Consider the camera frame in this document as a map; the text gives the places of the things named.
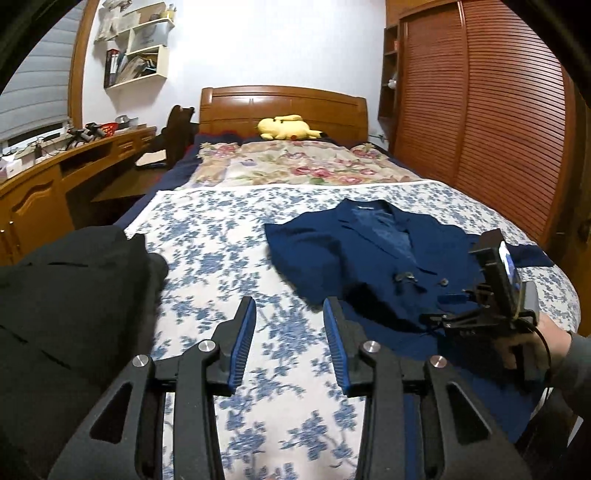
yellow plush toy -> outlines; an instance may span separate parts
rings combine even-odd
[[[265,140],[302,140],[320,138],[318,130],[310,130],[308,124],[299,115],[264,118],[258,124],[258,131]]]

window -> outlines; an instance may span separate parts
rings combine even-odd
[[[70,63],[85,6],[83,0],[70,10],[8,82],[0,95],[0,142],[43,128],[52,130],[68,118]]]

small screen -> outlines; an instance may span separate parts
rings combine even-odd
[[[499,246],[499,255],[501,257],[501,261],[505,266],[505,271],[507,272],[507,278],[509,279],[509,284],[513,286],[513,281],[515,278],[515,265],[513,264],[513,259],[511,258],[511,254],[507,249],[507,245],[505,242],[501,242]]]

floral pillowcase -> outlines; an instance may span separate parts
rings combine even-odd
[[[348,150],[328,142],[287,141],[203,144],[203,160],[181,188],[273,183],[356,185],[420,180],[370,143]]]

black coat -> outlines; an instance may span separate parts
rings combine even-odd
[[[16,478],[2,470],[15,449],[47,476],[123,366],[150,352],[167,272],[143,235],[127,240],[114,226],[0,268],[0,478]]]

